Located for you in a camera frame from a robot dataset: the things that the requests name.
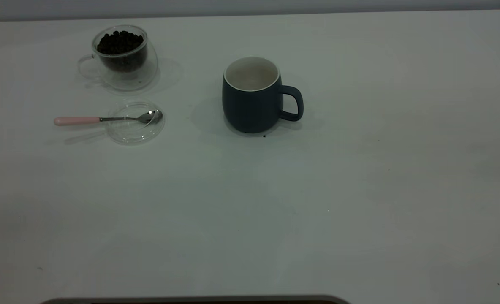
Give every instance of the pink spoon handle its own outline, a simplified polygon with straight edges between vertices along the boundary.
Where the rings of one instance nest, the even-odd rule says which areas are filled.
[[[99,123],[99,117],[57,117],[55,125],[90,125],[91,123]]]

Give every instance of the glass cup handle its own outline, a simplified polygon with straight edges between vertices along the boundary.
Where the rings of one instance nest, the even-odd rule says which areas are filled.
[[[88,73],[83,71],[83,69],[82,69],[83,63],[87,60],[90,60],[90,59],[94,59],[93,54],[85,55],[85,56],[81,57],[80,60],[78,60],[78,72],[80,73],[80,75],[82,75],[82,77],[85,77],[86,79],[100,79],[100,74],[98,73],[98,69],[94,69],[94,70],[89,69]]]

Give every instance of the glass cup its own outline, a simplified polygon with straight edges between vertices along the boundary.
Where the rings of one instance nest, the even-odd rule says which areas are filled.
[[[115,31],[127,31],[143,37],[143,42],[130,52],[123,54],[103,54],[96,46],[102,38]],[[135,25],[117,25],[109,27],[96,35],[92,41],[93,54],[82,57],[78,62],[79,72],[88,79],[100,78],[115,89],[129,91],[148,85],[158,70],[158,59],[147,32]],[[96,70],[94,75],[82,71],[86,60],[94,59]]]

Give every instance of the table surface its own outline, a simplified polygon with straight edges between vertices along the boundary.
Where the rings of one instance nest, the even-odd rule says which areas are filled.
[[[128,98],[76,71],[125,23],[157,50],[138,93],[163,131],[55,127]],[[249,54],[301,121],[226,125]],[[500,303],[500,11],[0,23],[0,303],[253,294]]]

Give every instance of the coffee bean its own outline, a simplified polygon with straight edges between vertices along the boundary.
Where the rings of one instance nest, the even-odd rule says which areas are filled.
[[[96,45],[96,50],[102,54],[124,54],[138,48],[144,41],[143,36],[138,36],[128,31],[114,31],[105,34]],[[133,54],[122,57],[100,57],[102,62],[113,71],[132,72],[140,68],[147,59],[147,48],[141,48]]]

